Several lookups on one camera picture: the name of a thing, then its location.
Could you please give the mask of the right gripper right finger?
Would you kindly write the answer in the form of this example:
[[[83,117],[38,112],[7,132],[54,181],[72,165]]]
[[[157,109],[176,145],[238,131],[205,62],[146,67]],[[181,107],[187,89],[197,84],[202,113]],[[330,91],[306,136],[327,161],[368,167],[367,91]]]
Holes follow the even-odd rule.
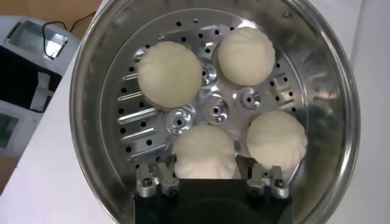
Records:
[[[250,195],[261,197],[270,194],[276,199],[289,197],[289,187],[283,179],[280,166],[266,169],[253,158],[241,155],[236,156],[236,163],[240,177],[246,181]]]

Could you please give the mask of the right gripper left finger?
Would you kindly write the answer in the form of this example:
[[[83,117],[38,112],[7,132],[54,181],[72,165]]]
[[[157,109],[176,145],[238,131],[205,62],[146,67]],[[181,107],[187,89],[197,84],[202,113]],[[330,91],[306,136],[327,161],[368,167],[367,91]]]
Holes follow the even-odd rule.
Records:
[[[157,194],[157,186],[161,193],[167,197],[175,197],[179,193],[179,180],[174,176],[173,166],[176,157],[169,155],[158,159],[155,166],[155,174],[149,171],[147,164],[140,164],[136,168],[137,194],[141,198],[151,198]]]

